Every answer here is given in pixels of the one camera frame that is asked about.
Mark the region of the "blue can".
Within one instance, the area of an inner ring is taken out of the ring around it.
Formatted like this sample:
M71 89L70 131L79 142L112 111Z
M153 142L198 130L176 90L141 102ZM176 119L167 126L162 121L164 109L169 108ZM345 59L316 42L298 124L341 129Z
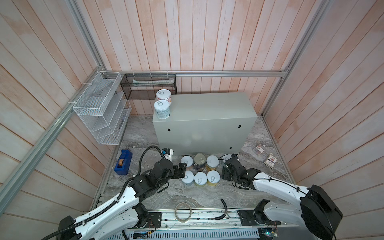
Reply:
M193 172L186 171L185 176L181 178L181 180L185 186L191 186L194 183L194 178L195 178L195 175Z

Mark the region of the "teal labelled can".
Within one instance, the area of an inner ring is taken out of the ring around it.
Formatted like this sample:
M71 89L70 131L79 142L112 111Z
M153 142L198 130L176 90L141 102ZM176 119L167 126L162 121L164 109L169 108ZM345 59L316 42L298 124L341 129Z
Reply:
M155 114L158 119L167 119L170 116L170 103L166 100L158 100L154 103Z

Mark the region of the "pink labelled can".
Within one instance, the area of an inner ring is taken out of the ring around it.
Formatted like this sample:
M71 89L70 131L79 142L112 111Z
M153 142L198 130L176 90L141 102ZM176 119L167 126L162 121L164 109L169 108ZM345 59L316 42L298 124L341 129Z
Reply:
M172 104L172 94L167 89L158 90L156 93L156 98L157 98L157 101L164 100L169 102L170 105Z

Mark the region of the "yellow labelled can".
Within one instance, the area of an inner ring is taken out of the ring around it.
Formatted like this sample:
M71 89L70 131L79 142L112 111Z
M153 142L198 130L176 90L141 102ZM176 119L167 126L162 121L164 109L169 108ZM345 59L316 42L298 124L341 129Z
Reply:
M228 170L228 168L222 168L222 179L225 181L232 180L232 174L231 174L231 171Z

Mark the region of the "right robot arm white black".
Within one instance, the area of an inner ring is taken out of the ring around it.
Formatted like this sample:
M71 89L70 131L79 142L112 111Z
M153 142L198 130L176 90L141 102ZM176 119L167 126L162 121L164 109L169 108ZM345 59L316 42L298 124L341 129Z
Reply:
M254 208L252 217L258 225L281 221L306 227L321 240L336 238L343 213L323 188L317 185L298 186L258 169L246 169L237 154L224 155L220 159L224 161L223 179L230 181L235 188L269 193L285 201L280 205L261 200Z

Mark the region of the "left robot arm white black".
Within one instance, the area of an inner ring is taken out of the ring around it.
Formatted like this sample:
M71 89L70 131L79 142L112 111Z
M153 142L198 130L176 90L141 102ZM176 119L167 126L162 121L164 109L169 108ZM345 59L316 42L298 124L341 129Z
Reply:
M184 178L187 168L185 163L172 163L172 149L148 148L157 150L161 156L153 169L139 170L136 176L125 181L119 194L96 209L75 219L65 217L58 230L45 239L103 240L125 229L147 225L149 217L143 200L166 190L171 179Z

